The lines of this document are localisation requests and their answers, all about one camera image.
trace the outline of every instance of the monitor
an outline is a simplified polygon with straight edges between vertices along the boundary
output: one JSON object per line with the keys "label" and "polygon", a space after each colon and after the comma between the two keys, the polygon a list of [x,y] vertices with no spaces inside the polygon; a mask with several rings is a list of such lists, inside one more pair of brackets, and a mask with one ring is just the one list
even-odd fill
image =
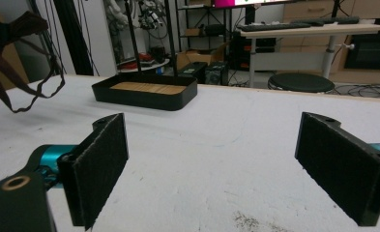
{"label": "monitor", "polygon": [[296,0],[215,0],[216,8],[237,8],[245,7],[247,5],[261,4],[261,5],[272,5],[272,4],[285,4],[296,2]]}

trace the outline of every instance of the black stool seat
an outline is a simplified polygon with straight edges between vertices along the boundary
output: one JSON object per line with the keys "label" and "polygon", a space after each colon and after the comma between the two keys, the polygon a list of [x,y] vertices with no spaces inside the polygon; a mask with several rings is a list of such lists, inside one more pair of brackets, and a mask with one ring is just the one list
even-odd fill
{"label": "black stool seat", "polygon": [[335,85],[332,81],[320,75],[281,73],[269,78],[268,88],[306,93],[325,93],[332,91]]}

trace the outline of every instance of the table surface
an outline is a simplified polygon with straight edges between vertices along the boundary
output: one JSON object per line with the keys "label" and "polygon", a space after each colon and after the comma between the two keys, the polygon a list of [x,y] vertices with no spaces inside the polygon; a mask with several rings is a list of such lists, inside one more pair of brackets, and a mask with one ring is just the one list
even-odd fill
{"label": "table surface", "polygon": [[[0,101],[0,180],[40,145],[78,144],[94,121],[124,112],[130,159],[94,231],[380,231],[380,218],[358,227],[294,158],[303,111],[380,142],[380,102],[199,85],[171,112],[97,102],[91,85],[101,80],[67,76],[57,96],[27,113]],[[31,101],[9,94],[15,106]],[[47,194],[58,231],[83,231],[63,190]]]}
{"label": "table surface", "polygon": [[380,25],[375,24],[325,24],[322,27],[308,27],[297,29],[243,32],[241,36],[246,38],[273,38],[273,37],[302,37],[302,36],[337,36],[356,34],[375,34],[380,31]]}

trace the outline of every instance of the cardboard box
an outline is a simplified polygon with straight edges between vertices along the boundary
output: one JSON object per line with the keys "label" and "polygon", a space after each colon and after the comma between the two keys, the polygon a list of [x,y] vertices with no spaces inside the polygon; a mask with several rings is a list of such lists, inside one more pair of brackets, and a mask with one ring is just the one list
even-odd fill
{"label": "cardboard box", "polygon": [[[3,22],[3,16],[0,14],[0,22]],[[25,83],[29,83],[29,79],[27,78],[26,71],[21,65],[20,58],[18,57],[17,51],[15,50],[15,45],[10,43],[3,49],[2,53],[3,58],[12,66],[12,68],[17,72],[17,74],[21,77],[21,79]],[[5,89],[12,89],[15,86],[12,82],[0,72],[0,82],[2,82],[3,87]]]}
{"label": "cardboard box", "polygon": [[207,62],[208,65],[214,61],[223,61],[225,49],[228,43],[221,44],[217,49],[197,49],[187,50],[178,53],[177,55],[177,70],[182,69],[189,63],[193,62]]}
{"label": "cardboard box", "polygon": [[184,33],[185,36],[200,36],[201,35],[201,29],[198,28],[189,28],[186,29],[186,32]]}
{"label": "cardboard box", "polygon": [[204,5],[207,7],[212,6],[212,1],[211,0],[189,0],[189,5]]}

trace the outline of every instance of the white table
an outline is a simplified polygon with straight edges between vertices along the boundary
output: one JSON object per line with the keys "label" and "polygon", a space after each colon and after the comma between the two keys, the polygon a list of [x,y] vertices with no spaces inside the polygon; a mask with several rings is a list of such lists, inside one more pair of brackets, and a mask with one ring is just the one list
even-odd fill
{"label": "white table", "polygon": [[[359,228],[294,158],[302,111],[380,142],[380,102],[199,85],[170,112],[97,102],[91,85],[100,80],[67,76],[57,96],[27,113],[0,101],[0,180],[38,146],[78,144],[95,120],[124,112],[130,160],[93,231],[380,232],[380,219]],[[30,101],[9,94],[16,106]],[[62,189],[48,199],[58,231],[83,231],[72,226]]]}
{"label": "white table", "polygon": [[[242,37],[251,39],[249,60],[249,87],[257,70],[322,70],[322,76],[329,78],[332,61],[335,54],[336,36],[376,34],[380,31],[380,25],[374,24],[348,24],[335,25],[325,24],[322,27],[309,27],[287,30],[241,32]],[[287,37],[313,37],[329,36],[329,44],[325,52],[288,52],[288,53],[259,53],[260,59],[255,59],[256,40],[265,38],[287,38]],[[293,62],[302,59],[301,63]],[[315,61],[315,67],[310,67],[310,61]]]}

